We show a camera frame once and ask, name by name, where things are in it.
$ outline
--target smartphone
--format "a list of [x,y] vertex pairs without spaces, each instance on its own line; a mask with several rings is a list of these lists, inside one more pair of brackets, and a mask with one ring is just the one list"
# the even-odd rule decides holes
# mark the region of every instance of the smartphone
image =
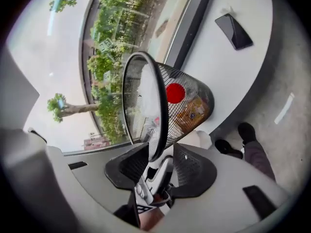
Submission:
[[235,50],[244,49],[253,45],[252,39],[232,15],[225,14],[216,19],[215,22],[227,36]]

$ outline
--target black wire mesh wastebasket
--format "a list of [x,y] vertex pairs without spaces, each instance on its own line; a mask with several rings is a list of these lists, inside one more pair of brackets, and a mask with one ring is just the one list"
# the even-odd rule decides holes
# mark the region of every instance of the black wire mesh wastebasket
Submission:
[[202,122],[214,109],[211,90],[199,80],[145,52],[133,53],[122,84],[126,130],[135,142],[149,142],[149,161]]

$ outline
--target gray floor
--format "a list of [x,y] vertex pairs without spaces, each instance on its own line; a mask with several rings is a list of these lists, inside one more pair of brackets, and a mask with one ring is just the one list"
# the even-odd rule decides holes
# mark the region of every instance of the gray floor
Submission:
[[[285,0],[273,0],[272,36],[262,69],[238,108],[212,134],[236,149],[241,121],[251,123],[271,162],[276,181],[294,194],[304,185],[311,164],[311,46],[309,37]],[[290,94],[294,99],[276,124]]]

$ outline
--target white table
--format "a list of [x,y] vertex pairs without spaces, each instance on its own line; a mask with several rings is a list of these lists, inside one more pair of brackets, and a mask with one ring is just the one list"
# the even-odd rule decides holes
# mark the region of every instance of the white table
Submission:
[[[253,46],[234,50],[215,23],[230,7]],[[272,0],[213,0],[205,16],[182,71],[207,84],[214,95],[214,112],[196,128],[210,134],[239,105],[260,71],[270,41]]]

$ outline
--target foot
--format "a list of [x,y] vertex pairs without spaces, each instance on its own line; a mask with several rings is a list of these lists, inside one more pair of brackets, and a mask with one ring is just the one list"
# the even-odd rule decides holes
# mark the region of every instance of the foot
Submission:
[[238,126],[238,132],[244,145],[249,142],[257,141],[254,127],[247,122],[243,122]]
[[243,158],[243,153],[241,151],[238,151],[232,148],[230,143],[228,143],[225,140],[220,139],[220,140],[215,141],[215,147],[222,154],[234,154],[234,156],[237,158],[240,158],[240,159]]

